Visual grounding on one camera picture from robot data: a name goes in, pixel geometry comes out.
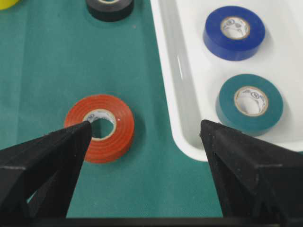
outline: green tablecloth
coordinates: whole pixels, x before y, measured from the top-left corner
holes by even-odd
[[[0,11],[0,149],[62,128],[77,101],[103,93],[131,108],[134,142],[115,162],[84,162],[68,216],[221,216],[208,164],[173,141],[149,1],[114,23],[84,0]]]

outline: green tape roll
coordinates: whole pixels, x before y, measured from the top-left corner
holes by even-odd
[[[250,136],[259,136],[280,120],[283,100],[268,80],[253,74],[240,74],[223,84],[216,111],[224,125]]]

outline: black plastic part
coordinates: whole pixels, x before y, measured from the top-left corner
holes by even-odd
[[[0,226],[65,217],[90,140],[90,123],[83,122],[1,150]]]
[[[303,156],[208,120],[206,155],[225,217],[303,226]]]
[[[96,19],[114,22],[130,15],[134,8],[134,0],[117,0],[110,3],[104,0],[86,0],[89,13]]]

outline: white cardboard core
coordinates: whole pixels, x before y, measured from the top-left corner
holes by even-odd
[[[240,17],[227,17],[221,23],[221,31],[230,39],[244,39],[250,34],[250,25]]]
[[[261,116],[268,108],[268,98],[256,87],[241,87],[234,96],[235,105],[244,115]]]
[[[113,115],[113,113],[110,112],[109,110],[96,109],[96,110],[92,110],[88,114],[86,114],[85,117],[83,118],[83,121],[89,121],[90,123],[93,123],[94,121],[96,121],[98,119],[106,119],[106,120],[110,121],[113,124],[113,130],[106,137],[103,137],[103,138],[92,137],[91,139],[92,140],[106,140],[112,134],[114,134],[114,132],[116,130],[116,127],[117,127],[116,118]]]

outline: red tape roll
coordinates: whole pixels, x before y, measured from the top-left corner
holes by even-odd
[[[132,144],[134,117],[129,107],[119,98],[94,95],[77,102],[68,112],[64,127],[83,121],[105,118],[112,122],[112,132],[102,138],[92,137],[85,160],[93,163],[114,161],[124,155]]]

